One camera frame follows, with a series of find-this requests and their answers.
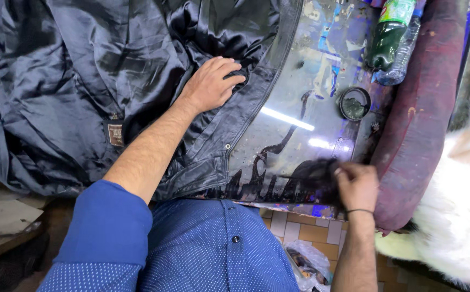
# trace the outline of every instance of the green plastic bottle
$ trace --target green plastic bottle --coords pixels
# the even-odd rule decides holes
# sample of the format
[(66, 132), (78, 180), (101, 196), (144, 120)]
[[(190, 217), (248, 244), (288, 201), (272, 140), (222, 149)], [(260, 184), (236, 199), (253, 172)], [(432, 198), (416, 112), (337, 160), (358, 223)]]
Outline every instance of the green plastic bottle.
[(395, 61), (402, 36), (410, 23), (417, 0), (388, 0), (375, 29), (366, 63), (375, 71), (388, 71)]

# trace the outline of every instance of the person's right hand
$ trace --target person's right hand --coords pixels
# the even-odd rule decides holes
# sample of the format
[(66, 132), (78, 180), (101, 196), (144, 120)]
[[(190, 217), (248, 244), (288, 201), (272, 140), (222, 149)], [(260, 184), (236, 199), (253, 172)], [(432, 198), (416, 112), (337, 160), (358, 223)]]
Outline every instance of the person's right hand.
[(335, 176), (347, 211), (364, 209), (374, 212), (379, 189), (374, 166), (345, 162), (335, 171)]
[(206, 61), (188, 80), (176, 102), (192, 108), (194, 114), (220, 107), (230, 98), (235, 85), (246, 80), (240, 75), (224, 77), (241, 68), (233, 59), (214, 57)]

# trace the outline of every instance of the plastic bag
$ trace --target plastic bag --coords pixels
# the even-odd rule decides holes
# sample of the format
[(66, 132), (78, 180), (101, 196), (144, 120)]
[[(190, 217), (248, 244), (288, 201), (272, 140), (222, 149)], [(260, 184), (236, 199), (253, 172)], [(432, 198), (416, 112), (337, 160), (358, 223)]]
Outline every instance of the plastic bag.
[(303, 240), (288, 242), (284, 249), (297, 267), (295, 276), (300, 291), (310, 292), (313, 287), (320, 292), (330, 291), (333, 275), (329, 271), (329, 259), (323, 253)]

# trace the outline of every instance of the blue dotted shirt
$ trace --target blue dotted shirt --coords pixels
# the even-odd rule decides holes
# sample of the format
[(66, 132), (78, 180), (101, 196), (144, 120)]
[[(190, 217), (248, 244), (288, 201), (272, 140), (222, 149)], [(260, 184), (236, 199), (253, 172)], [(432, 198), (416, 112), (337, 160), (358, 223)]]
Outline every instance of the blue dotted shirt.
[(258, 209), (231, 201), (145, 202), (100, 180), (77, 198), (37, 291), (298, 291)]

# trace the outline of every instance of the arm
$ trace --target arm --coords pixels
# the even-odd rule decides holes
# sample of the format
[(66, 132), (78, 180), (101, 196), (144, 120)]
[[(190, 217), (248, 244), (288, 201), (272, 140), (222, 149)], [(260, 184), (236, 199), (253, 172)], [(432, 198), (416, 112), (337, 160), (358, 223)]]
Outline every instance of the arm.
[(193, 118), (223, 105), (234, 86), (244, 82), (244, 76), (223, 79), (240, 68), (233, 59), (216, 57), (206, 61), (173, 106), (128, 146), (104, 179), (121, 185), (148, 203)]
[(103, 180), (86, 189), (59, 255), (37, 291), (134, 291), (148, 254), (152, 198), (193, 118), (223, 105), (244, 76), (233, 59), (204, 63), (176, 102), (122, 153)]
[(376, 292), (373, 213), (379, 183), (375, 167), (346, 163), (336, 170), (336, 177), (343, 204), (355, 211), (348, 213), (348, 233), (331, 291)]

